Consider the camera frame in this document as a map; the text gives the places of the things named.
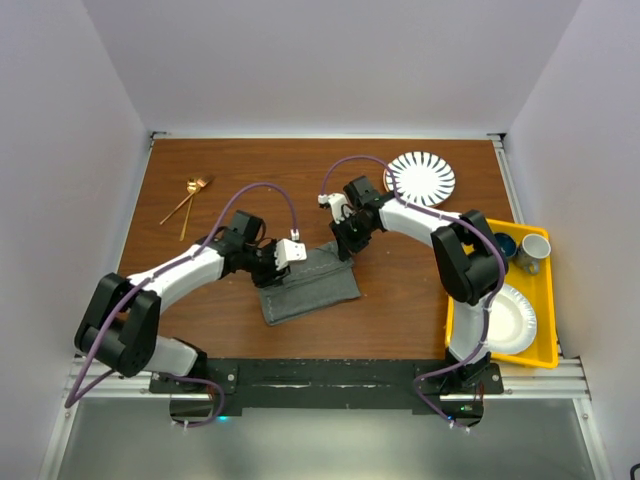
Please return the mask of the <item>grey cloth napkin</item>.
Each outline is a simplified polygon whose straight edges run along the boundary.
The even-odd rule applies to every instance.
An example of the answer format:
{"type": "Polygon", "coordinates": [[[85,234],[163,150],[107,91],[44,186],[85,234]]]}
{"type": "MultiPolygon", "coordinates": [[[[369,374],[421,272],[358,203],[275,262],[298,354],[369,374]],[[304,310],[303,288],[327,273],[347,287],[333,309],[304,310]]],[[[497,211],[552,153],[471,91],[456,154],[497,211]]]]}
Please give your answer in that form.
{"type": "Polygon", "coordinates": [[[280,284],[259,290],[265,323],[275,326],[360,298],[353,264],[351,259],[339,259],[336,241],[310,250],[280,284]]]}

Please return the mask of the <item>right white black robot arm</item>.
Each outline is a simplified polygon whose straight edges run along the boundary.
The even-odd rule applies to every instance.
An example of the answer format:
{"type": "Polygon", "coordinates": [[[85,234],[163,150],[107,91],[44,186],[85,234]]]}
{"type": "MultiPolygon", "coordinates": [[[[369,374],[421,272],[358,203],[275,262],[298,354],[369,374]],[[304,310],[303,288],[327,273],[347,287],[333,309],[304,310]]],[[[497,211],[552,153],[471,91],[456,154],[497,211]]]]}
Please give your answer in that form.
{"type": "Polygon", "coordinates": [[[433,249],[444,290],[468,306],[463,326],[468,331],[477,327],[479,333],[454,355],[456,362],[421,374],[415,381],[445,375],[452,390],[469,392],[481,380],[476,363],[490,356],[486,341],[491,307],[508,271],[485,216],[477,210],[453,214],[416,205],[395,189],[379,192],[365,176],[349,182],[341,193],[320,192],[318,204],[331,212],[330,229],[341,260],[361,252],[377,230],[400,233],[433,249]]]}

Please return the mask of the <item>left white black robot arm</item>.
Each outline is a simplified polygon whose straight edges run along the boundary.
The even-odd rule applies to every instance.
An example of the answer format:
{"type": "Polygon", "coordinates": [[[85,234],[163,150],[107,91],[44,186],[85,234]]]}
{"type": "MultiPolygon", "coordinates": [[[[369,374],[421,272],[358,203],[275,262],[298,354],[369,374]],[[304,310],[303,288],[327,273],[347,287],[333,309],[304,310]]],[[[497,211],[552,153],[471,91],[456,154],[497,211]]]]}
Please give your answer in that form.
{"type": "Polygon", "coordinates": [[[228,226],[218,226],[177,257],[142,273],[104,276],[90,299],[74,338],[85,355],[82,371],[98,361],[111,373],[133,377],[141,372],[168,374],[185,392],[200,390],[207,368],[200,351],[159,334],[160,317],[193,291],[244,271],[257,287],[272,286],[289,273],[306,251],[291,239],[259,238],[264,221],[237,211],[228,226]]]}

